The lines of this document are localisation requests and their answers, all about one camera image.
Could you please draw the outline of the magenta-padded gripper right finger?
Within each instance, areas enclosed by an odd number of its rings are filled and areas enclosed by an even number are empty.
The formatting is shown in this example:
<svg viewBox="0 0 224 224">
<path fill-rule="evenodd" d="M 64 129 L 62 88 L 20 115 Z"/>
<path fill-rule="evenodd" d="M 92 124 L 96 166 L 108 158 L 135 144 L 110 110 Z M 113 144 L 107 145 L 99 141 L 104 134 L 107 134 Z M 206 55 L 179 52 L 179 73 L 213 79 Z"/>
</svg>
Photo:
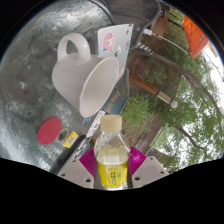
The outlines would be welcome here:
<svg viewBox="0 0 224 224">
<path fill-rule="evenodd" d="M 132 188 L 143 187 L 169 175 L 154 156 L 146 157 L 134 147 L 131 148 L 128 168 Z"/>
</svg>

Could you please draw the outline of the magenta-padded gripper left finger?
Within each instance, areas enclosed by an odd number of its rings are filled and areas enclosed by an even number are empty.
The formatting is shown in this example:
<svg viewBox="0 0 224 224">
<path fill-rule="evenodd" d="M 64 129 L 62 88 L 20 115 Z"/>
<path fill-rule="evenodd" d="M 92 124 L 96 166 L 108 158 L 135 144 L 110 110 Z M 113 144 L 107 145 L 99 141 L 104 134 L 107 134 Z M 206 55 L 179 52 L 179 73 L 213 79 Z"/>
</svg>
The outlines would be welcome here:
<svg viewBox="0 0 224 224">
<path fill-rule="evenodd" d="M 72 156 L 66 162 L 57 176 L 64 178 L 76 185 L 92 189 L 97 172 L 97 164 L 94 151 L 90 149 L 80 158 Z"/>
</svg>

